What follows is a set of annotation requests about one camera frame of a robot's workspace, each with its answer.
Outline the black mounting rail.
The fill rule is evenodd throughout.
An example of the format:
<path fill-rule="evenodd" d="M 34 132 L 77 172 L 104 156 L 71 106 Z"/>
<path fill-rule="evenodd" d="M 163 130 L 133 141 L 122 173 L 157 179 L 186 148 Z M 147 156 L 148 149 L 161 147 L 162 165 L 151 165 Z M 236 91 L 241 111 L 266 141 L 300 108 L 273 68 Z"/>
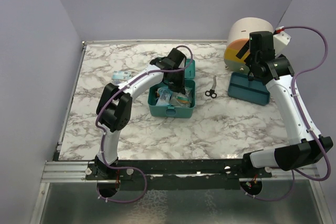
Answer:
<path fill-rule="evenodd" d="M 241 159 L 119 160 L 113 169 L 94 161 L 86 170 L 99 187 L 127 191 L 238 190 L 240 181 L 270 177 L 263 168 L 243 168 Z"/>

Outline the black-handled bandage scissors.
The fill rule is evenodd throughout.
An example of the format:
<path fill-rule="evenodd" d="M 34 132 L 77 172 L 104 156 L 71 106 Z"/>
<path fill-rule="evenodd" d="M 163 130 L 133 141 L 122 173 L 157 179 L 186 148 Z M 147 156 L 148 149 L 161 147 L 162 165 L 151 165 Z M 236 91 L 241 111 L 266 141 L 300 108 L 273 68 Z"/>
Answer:
<path fill-rule="evenodd" d="M 207 97 L 211 97 L 212 99 L 217 98 L 217 93 L 215 92 L 216 84 L 216 75 L 214 75 L 212 87 L 209 90 L 205 91 L 205 95 Z"/>

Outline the round pastel drawer cabinet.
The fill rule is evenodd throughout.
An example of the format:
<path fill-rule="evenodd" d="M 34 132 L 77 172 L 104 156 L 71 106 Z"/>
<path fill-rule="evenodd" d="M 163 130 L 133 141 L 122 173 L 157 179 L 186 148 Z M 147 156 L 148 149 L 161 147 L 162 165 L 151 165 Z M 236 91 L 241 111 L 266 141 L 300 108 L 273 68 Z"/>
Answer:
<path fill-rule="evenodd" d="M 227 46 L 224 52 L 224 62 L 228 70 L 247 74 L 249 68 L 244 60 L 249 55 L 249 49 L 243 50 L 241 58 L 236 55 L 247 44 L 249 46 L 249 34 L 255 31 L 273 31 L 271 23 L 256 17 L 245 17 L 235 22 L 228 35 Z"/>

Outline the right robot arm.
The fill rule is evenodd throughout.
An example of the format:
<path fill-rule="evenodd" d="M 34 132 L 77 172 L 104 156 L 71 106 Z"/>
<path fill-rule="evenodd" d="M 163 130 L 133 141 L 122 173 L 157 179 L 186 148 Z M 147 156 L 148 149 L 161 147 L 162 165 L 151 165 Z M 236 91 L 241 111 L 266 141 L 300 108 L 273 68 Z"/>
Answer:
<path fill-rule="evenodd" d="M 270 31 L 250 33 L 249 51 L 245 63 L 275 100 L 289 145 L 244 154 L 242 173 L 254 177 L 264 167 L 288 171 L 318 162 L 333 147 L 333 141 L 331 137 L 323 136 L 310 118 L 289 60 L 284 55 L 276 56 L 274 34 Z"/>

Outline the orange teal bandage packet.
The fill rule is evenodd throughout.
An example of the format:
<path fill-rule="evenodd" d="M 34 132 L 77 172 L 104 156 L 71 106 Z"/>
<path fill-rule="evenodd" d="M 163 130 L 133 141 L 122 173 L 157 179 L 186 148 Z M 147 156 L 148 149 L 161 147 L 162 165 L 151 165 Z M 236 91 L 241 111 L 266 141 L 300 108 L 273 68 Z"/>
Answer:
<path fill-rule="evenodd" d="M 183 108 L 189 108 L 191 105 L 191 99 L 189 98 L 189 96 L 184 95 L 184 94 L 176 94 L 173 98 L 176 106 L 180 106 Z"/>

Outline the blue divided tray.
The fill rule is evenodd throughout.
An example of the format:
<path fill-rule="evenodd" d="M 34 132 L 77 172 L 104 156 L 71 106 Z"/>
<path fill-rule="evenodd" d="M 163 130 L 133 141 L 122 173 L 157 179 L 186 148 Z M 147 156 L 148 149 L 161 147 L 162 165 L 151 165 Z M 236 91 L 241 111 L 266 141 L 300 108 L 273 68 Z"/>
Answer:
<path fill-rule="evenodd" d="M 246 74 L 238 72 L 231 74 L 227 94 L 231 98 L 262 106 L 270 102 L 270 93 L 261 81 L 249 81 Z"/>

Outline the light blue gauze packet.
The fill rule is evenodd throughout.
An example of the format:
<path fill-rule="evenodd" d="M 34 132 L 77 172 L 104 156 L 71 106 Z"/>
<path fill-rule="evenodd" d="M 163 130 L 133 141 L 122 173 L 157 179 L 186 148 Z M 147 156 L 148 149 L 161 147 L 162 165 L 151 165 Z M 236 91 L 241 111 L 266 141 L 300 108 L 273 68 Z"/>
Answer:
<path fill-rule="evenodd" d="M 132 76 L 131 71 L 114 71 L 112 75 L 113 80 L 129 80 Z"/>

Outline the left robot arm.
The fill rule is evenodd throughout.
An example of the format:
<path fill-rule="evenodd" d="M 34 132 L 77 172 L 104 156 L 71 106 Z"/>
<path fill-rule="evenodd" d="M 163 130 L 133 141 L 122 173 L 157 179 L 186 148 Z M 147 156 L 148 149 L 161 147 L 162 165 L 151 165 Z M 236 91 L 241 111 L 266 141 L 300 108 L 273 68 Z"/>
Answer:
<path fill-rule="evenodd" d="M 103 131 L 100 150 L 97 154 L 101 162 L 98 173 L 104 179 L 115 175 L 117 148 L 121 130 L 128 124 L 131 117 L 132 103 L 135 99 L 154 85 L 164 82 L 168 88 L 177 93 L 185 92 L 184 70 L 192 63 L 186 62 L 186 55 L 180 51 L 185 48 L 192 57 L 187 46 L 177 46 L 166 57 L 157 57 L 135 77 L 120 85 L 108 84 L 97 106 L 95 125 Z"/>

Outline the teal medicine kit box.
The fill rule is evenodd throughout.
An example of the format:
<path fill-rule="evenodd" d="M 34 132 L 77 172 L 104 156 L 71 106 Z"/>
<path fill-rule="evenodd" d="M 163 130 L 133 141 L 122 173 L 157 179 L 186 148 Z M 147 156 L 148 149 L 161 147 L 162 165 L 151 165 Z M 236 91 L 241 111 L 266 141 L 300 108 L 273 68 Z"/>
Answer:
<path fill-rule="evenodd" d="M 186 92 L 189 92 L 189 97 L 191 98 L 191 104 L 187 107 L 182 106 L 173 106 L 170 103 L 167 106 L 157 106 L 157 90 L 159 88 L 166 89 L 167 86 L 164 83 L 159 83 L 152 86 L 149 89 L 148 95 L 148 105 L 150 113 L 155 117 L 168 117 L 168 118 L 182 118 L 188 119 L 192 116 L 195 105 L 196 105 L 196 84 L 194 81 L 196 73 L 196 63 L 195 60 L 192 60 L 192 63 L 185 70 L 185 89 Z"/>

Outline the aluminium frame rail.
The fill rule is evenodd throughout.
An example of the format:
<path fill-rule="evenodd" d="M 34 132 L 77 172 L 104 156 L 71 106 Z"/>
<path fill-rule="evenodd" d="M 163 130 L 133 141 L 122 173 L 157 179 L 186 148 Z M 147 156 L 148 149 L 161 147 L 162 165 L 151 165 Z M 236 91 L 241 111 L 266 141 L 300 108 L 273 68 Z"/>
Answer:
<path fill-rule="evenodd" d="M 86 182 L 86 172 L 88 162 L 87 161 L 75 161 L 75 162 L 46 162 L 41 177 L 41 183 L 78 183 Z M 316 165 L 309 165 L 299 169 L 301 172 L 309 175 L 311 177 L 319 178 L 319 172 Z M 257 180 L 291 180 L 291 172 L 285 172 L 282 170 L 272 169 L 271 177 L 262 178 L 261 175 L 264 175 L 264 172 L 260 172 L 257 176 Z M 177 175 L 178 178 L 191 178 L 191 177 L 206 177 L 209 178 L 210 175 L 219 175 L 219 174 L 209 174 L 196 172 L 195 174 L 180 174 Z M 164 175 L 154 174 L 149 175 L 149 179 L 161 178 Z M 307 179 L 306 177 L 295 172 L 295 179 Z"/>

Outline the blue clear plastic pouch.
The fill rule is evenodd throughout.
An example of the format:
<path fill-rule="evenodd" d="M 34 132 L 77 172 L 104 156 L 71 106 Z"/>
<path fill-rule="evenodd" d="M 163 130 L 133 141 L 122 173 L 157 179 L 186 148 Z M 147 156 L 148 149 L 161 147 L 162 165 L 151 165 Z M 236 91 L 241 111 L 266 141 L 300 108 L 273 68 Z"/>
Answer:
<path fill-rule="evenodd" d="M 160 87 L 156 91 L 156 106 L 170 106 L 173 92 L 168 87 Z"/>

